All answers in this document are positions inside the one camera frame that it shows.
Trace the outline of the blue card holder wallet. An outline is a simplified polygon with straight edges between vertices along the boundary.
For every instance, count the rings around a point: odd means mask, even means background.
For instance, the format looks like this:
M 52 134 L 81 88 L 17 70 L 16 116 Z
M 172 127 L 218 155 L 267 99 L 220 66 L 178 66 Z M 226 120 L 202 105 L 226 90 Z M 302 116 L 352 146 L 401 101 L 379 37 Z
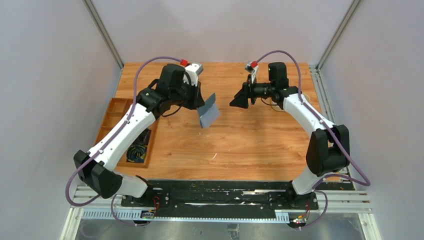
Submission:
M 216 104 L 216 93 L 210 95 L 203 106 L 196 109 L 199 124 L 202 129 L 209 128 L 220 116 L 220 111 Z

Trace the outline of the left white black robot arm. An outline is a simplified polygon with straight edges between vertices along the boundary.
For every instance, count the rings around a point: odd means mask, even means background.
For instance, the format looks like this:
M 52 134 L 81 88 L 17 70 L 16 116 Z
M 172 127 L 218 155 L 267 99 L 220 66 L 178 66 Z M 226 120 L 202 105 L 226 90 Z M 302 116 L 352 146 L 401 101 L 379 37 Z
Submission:
M 199 81 L 203 70 L 200 63 L 165 65 L 159 78 L 136 95 L 130 109 L 100 142 L 87 152 L 75 153 L 73 160 L 80 180 L 104 199 L 114 195 L 141 198 L 148 190 L 147 181 L 115 168 L 136 138 L 171 106 L 188 110 L 204 106 Z

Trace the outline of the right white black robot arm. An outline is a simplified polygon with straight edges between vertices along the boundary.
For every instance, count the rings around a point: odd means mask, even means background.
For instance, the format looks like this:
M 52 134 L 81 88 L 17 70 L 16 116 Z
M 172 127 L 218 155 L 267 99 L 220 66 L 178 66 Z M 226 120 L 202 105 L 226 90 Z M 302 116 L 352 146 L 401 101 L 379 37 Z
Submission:
M 299 88 L 289 85 L 285 63 L 268 64 L 269 82 L 265 83 L 257 82 L 258 68 L 255 61 L 245 65 L 249 73 L 247 80 L 229 105 L 247 109 L 257 98 L 270 98 L 305 130 L 309 136 L 306 167 L 289 183 L 285 193 L 287 203 L 299 205 L 311 197 L 315 185 L 325 175 L 337 173 L 350 164 L 345 155 L 350 149 L 349 130 L 345 125 L 336 125 L 316 112 Z

